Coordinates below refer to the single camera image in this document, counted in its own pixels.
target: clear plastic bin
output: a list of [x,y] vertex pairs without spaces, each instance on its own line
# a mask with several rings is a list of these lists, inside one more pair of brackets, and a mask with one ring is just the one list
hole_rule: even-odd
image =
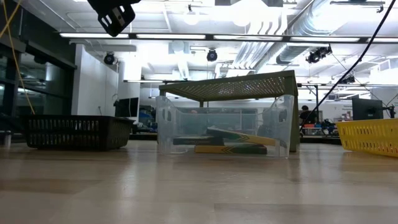
[[214,153],[244,155],[259,148],[259,153],[253,154],[289,156],[292,95],[283,95],[270,108],[260,109],[178,108],[164,96],[158,96],[156,104],[158,148],[163,154],[211,149],[217,151]]

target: ceiling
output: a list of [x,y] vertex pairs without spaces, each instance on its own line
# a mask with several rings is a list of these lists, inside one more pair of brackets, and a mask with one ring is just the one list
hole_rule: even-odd
[[[23,1],[22,6],[60,32],[104,32],[97,21],[95,11],[87,2],[80,1],[29,0]],[[242,0],[241,2],[243,1],[246,1],[246,5],[250,5],[247,2],[255,2],[255,0]],[[287,22],[290,22],[309,2],[310,0],[297,0],[295,7],[284,9],[283,13],[286,14]],[[188,3],[192,4],[194,13],[198,13],[198,15],[186,15]],[[386,1],[385,9],[389,3],[390,1]],[[252,22],[247,26],[237,26],[236,18],[261,14],[263,9],[253,11],[253,8],[250,8],[251,11],[247,12],[242,6],[245,5],[235,6],[235,8],[233,8],[234,5],[215,6],[215,0],[180,3],[142,0],[139,4],[133,5],[137,16],[124,32],[247,34],[255,28],[256,24]],[[346,16],[347,21],[331,35],[372,35],[386,11],[377,13],[377,9],[378,7],[350,7],[347,11],[337,11],[335,16]],[[192,22],[190,16],[195,16],[195,19],[198,19],[195,25],[187,23],[187,18]],[[322,17],[319,23],[328,26],[334,23],[334,19],[332,14],[331,17]],[[398,35],[398,10],[396,8],[393,8],[389,14],[379,35]],[[100,46],[102,49],[104,46],[135,45],[137,50],[134,54],[139,55],[141,59],[142,74],[156,78],[157,74],[164,75],[178,71],[179,59],[175,54],[169,53],[170,42],[168,40],[91,40],[82,43],[87,46]],[[237,58],[243,44],[242,42],[209,41],[185,41],[185,43],[188,46],[216,49],[218,60],[215,62],[207,62],[206,52],[196,52],[195,54],[190,52],[185,56],[189,70],[208,72],[214,72],[219,63],[232,63]],[[335,57],[329,55],[318,63],[308,64],[305,61],[305,57],[308,55],[308,51],[306,51],[287,66],[269,62],[265,64],[262,71],[295,70],[300,82],[332,82],[332,78],[338,77],[346,70],[343,66],[348,68],[358,59],[365,45],[332,44],[331,47]],[[251,50],[250,54],[254,54],[256,48],[253,47]],[[93,53],[100,58],[105,54],[105,50],[99,48]],[[372,45],[367,56],[356,68],[356,76],[367,83],[369,81],[367,78],[371,73],[370,68],[393,57],[398,57],[398,46]]]

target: person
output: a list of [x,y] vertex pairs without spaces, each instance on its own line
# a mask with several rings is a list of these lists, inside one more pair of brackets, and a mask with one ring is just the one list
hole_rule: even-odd
[[301,109],[303,110],[303,112],[301,112],[301,114],[300,114],[300,118],[303,120],[302,125],[303,124],[315,124],[315,119],[316,119],[315,113],[313,113],[313,114],[311,114],[311,116],[309,116],[311,111],[309,110],[308,106],[305,106],[305,105],[302,106]]

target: wooden floor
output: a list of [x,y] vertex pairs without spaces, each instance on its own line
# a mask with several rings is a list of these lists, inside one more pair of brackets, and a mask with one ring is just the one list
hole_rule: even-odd
[[0,151],[0,223],[398,223],[398,159],[302,144],[290,159]]

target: monitor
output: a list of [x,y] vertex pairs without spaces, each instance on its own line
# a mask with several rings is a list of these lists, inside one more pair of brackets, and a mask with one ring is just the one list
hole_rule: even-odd
[[138,111],[138,98],[121,99],[116,105],[115,117],[136,117]]
[[383,119],[383,102],[381,100],[366,100],[354,98],[353,119]]

